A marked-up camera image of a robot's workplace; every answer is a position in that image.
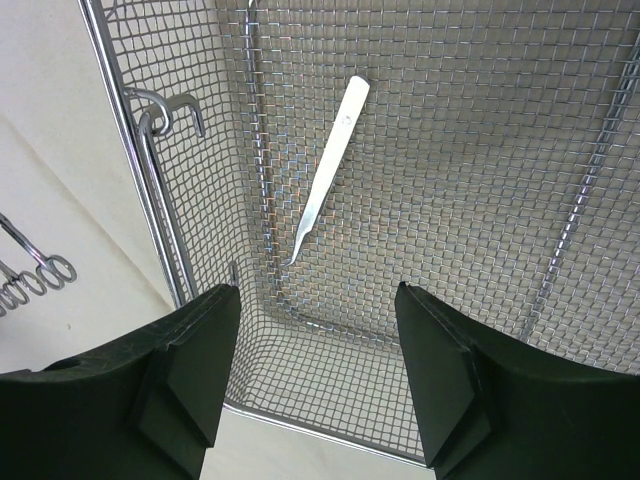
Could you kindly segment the curved steel tweezers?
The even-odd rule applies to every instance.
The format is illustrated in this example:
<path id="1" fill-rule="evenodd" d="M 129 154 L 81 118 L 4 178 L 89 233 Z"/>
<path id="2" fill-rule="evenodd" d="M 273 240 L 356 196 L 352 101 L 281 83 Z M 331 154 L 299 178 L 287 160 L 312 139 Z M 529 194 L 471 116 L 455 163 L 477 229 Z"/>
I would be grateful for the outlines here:
<path id="1" fill-rule="evenodd" d="M 291 256 L 281 264 L 282 267 L 289 267 L 295 263 L 305 238 L 313 231 L 318 221 L 369 91 L 370 82 L 365 77 L 354 75 L 349 79 L 296 228 Z"/>

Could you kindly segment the wire mesh instrument tray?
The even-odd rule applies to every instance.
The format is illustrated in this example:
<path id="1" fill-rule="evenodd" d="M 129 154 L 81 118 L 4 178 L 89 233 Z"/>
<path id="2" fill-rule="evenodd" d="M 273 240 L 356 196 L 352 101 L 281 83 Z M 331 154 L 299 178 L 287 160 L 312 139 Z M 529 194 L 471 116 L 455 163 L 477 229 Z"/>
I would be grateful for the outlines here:
<path id="1" fill-rule="evenodd" d="M 411 464 L 384 435 L 334 433 L 232 397 L 243 326 L 238 265 L 199 287 L 158 143 L 178 120 L 204 139 L 200 101 L 128 84 L 103 6 L 81 10 L 173 303 L 238 287 L 228 411 Z M 403 49 L 369 80 L 354 133 L 387 132 L 399 160 L 393 274 L 551 354 L 639 371 L 639 5 L 635 1 L 396 1 Z M 345 92 L 342 92 L 338 107 Z"/>

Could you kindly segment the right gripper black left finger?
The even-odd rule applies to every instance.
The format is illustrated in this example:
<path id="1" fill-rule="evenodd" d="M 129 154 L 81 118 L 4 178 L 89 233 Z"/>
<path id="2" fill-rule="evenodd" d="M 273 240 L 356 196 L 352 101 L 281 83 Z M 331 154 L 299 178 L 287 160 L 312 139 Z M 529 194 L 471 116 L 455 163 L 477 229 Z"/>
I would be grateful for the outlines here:
<path id="1" fill-rule="evenodd" d="M 216 441 L 239 331 L 222 284 L 40 371 L 1 377 L 5 479 L 197 479 Z"/>

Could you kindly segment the beige surgical wrap cloth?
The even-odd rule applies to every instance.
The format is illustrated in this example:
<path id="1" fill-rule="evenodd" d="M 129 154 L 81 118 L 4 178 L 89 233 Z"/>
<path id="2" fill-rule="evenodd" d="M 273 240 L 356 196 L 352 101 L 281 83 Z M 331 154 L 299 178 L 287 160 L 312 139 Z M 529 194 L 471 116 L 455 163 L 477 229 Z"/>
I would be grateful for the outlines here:
<path id="1" fill-rule="evenodd" d="M 201 103 L 158 143 L 196 283 L 239 268 L 243 326 L 232 397 L 334 433 L 420 449 L 395 330 L 399 160 L 354 133 L 319 224 L 289 261 L 348 79 L 387 74 L 408 8 L 396 1 L 262 1 L 245 54 L 242 1 L 108 1 L 124 79 Z M 171 300 L 74 1 L 1 5 L 1 208 L 78 281 L 15 316 L 10 368 L 104 342 Z"/>

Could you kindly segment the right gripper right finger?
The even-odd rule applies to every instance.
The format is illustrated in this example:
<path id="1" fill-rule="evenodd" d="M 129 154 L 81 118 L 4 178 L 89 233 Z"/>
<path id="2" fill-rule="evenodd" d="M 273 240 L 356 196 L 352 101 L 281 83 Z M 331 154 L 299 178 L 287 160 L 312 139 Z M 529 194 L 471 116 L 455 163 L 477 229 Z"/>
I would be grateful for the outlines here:
<path id="1" fill-rule="evenodd" d="M 531 347 L 401 283 L 395 314 L 440 479 L 635 479 L 639 379 Z"/>

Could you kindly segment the steel scissors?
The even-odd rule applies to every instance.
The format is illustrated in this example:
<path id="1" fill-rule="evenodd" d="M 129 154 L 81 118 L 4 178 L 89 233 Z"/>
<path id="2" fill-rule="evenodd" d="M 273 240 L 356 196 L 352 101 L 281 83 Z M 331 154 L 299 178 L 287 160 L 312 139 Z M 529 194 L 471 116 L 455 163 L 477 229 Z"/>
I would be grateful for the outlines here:
<path id="1" fill-rule="evenodd" d="M 0 316 L 4 317 L 11 310 L 15 309 L 14 303 L 4 293 L 0 294 Z"/>
<path id="2" fill-rule="evenodd" d="M 45 287 L 61 290 L 77 280 L 77 272 L 68 260 L 57 254 L 45 254 L 5 215 L 1 215 L 1 228 L 35 261 L 34 275 Z"/>

